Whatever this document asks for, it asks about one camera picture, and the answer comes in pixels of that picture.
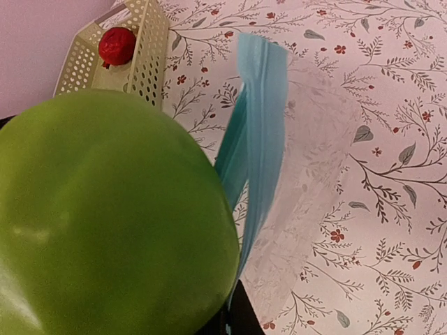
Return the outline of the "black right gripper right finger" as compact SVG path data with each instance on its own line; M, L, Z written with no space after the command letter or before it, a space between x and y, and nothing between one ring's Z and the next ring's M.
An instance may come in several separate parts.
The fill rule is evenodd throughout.
M234 335L265 335L241 280L237 282L231 299L229 325Z

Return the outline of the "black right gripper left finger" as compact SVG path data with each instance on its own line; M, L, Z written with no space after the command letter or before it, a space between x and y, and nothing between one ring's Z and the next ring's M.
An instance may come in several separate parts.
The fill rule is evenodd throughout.
M224 304L219 311L197 331L197 335L228 335L228 327L228 307Z

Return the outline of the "green apple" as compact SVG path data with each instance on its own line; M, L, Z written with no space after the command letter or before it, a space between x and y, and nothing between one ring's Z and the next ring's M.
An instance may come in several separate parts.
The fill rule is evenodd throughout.
M143 99L62 94L1 129L2 334L195 334L239 262L215 169Z

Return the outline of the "clear blue zip top bag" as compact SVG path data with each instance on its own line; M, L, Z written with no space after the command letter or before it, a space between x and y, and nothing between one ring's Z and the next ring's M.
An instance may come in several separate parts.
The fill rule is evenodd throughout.
M336 201L360 107L314 64L260 36L239 35L237 69L242 87L215 168L231 207L248 196L237 275L267 322Z

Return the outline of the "light green perforated plastic basket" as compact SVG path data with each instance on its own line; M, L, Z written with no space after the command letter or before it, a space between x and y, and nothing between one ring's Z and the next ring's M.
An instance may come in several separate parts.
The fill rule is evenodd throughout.
M53 95L90 88L123 91L160 108L169 24L158 1L117 1L74 36ZM104 68L98 44L113 27L132 30L136 46L130 62Z

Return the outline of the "floral patterned table mat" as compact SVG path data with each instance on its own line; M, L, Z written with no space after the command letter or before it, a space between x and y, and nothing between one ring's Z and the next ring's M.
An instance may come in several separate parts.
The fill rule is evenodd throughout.
M236 34L315 65L361 122L308 259L266 334L446 333L446 2L163 1L167 111L213 154Z

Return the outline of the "red apple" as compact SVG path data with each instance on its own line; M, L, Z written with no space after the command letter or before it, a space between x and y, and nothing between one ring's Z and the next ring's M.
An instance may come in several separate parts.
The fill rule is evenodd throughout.
M122 66L130 62L136 44L135 34L124 27L113 27L107 30L99 44L98 54L103 60L102 67Z

